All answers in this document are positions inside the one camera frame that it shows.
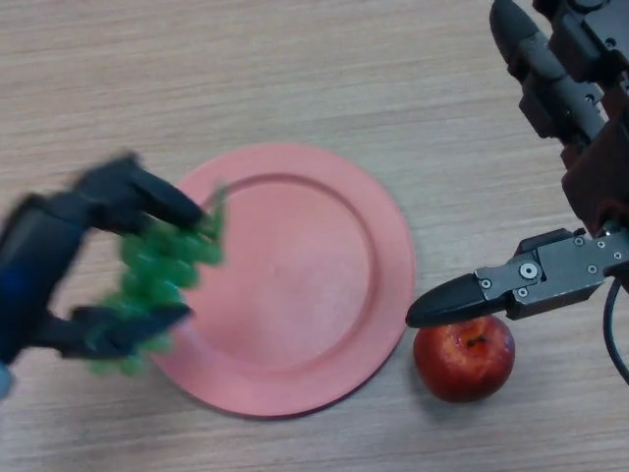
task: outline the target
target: bunch of grapes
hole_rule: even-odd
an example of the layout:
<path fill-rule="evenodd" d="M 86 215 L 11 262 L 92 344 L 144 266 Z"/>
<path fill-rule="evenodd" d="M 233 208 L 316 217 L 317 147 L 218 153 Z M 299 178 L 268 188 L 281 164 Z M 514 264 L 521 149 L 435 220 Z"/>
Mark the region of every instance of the bunch of grapes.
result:
<path fill-rule="evenodd" d="M 101 304 L 128 319 L 144 317 L 154 307 L 183 302 L 181 289 L 199 282 L 197 265 L 219 266 L 223 261 L 225 193 L 224 188 L 215 192 L 212 210 L 192 230 L 154 220 L 143 234 L 124 237 L 120 253 L 126 270 L 118 290 L 105 296 Z M 91 361 L 89 366 L 98 375 L 118 370 L 135 376 L 143 371 L 146 355 L 168 352 L 170 346 L 170 337 L 164 333 L 140 346 L 136 355 Z"/>

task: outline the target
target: table surface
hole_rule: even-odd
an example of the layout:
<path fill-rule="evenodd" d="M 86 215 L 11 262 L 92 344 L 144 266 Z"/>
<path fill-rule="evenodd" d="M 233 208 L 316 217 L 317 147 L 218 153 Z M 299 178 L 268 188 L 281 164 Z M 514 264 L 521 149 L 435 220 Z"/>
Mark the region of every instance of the table surface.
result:
<path fill-rule="evenodd" d="M 4 0 L 2 209 L 122 147 L 176 182 L 232 148 L 301 142 L 389 189 L 412 230 L 418 293 L 503 264 L 520 239 L 579 222 L 561 191 L 558 143 L 538 139 L 518 110 L 489 4 Z M 59 311 L 109 286 L 112 251 L 94 238 Z M 31 352 L 0 412 L 0 470 L 626 470 L 627 390 L 602 342 L 603 292 L 511 324 L 511 379 L 457 407 L 417 382 L 411 331 L 347 400 L 273 422 L 203 408 L 156 371 L 96 381 L 82 363 Z"/>

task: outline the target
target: robotic hand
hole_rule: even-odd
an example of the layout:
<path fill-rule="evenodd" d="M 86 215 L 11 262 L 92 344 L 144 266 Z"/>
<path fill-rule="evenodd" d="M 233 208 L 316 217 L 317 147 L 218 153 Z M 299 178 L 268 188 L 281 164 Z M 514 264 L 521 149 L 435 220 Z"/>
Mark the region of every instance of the robotic hand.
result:
<path fill-rule="evenodd" d="M 139 233 L 152 216 L 188 228 L 203 211 L 142 169 L 132 152 L 91 168 L 68 191 L 28 195 L 17 205 L 0 235 L 0 399 L 13 383 L 8 366 L 27 348 L 52 348 L 63 358 L 123 358 L 189 313 L 174 305 L 121 320 L 112 309 L 85 306 L 63 320 L 47 308 L 91 228 Z"/>
<path fill-rule="evenodd" d="M 520 110 L 541 138 L 563 145 L 563 191 L 586 229 L 526 239 L 505 265 L 437 286 L 411 306 L 407 325 L 448 325 L 499 311 L 520 320 L 586 301 L 612 276 L 603 333 L 629 384 L 610 328 L 619 287 L 629 288 L 629 1 L 534 0 L 533 6 L 551 22 L 550 39 L 513 0 L 494 0 L 491 32 L 522 86 Z"/>

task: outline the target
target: black cable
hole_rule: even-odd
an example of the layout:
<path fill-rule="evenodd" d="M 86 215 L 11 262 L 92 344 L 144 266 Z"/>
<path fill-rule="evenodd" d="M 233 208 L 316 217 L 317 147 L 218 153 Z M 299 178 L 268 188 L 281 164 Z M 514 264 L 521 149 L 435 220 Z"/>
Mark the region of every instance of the black cable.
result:
<path fill-rule="evenodd" d="M 607 293 L 605 308 L 602 312 L 602 335 L 604 337 L 605 347 L 607 348 L 607 353 L 611 358 L 611 362 L 613 362 L 613 365 L 618 370 L 620 377 L 629 384 L 629 369 L 627 369 L 627 366 L 622 361 L 622 357 L 620 357 L 620 353 L 618 352 L 618 348 L 616 347 L 616 343 L 613 339 L 612 327 L 613 309 L 621 286 L 622 283 L 620 282 L 620 279 L 614 278 L 613 283 L 609 288 L 609 292 Z"/>

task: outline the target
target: screw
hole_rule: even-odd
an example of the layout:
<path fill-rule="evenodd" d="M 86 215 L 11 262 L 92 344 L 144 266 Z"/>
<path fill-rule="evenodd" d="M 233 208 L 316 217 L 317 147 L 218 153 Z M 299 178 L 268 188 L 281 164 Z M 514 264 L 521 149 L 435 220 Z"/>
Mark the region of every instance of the screw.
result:
<path fill-rule="evenodd" d="M 520 275 L 527 280 L 532 280 L 538 276 L 538 268 L 535 264 L 525 263 L 520 265 Z"/>

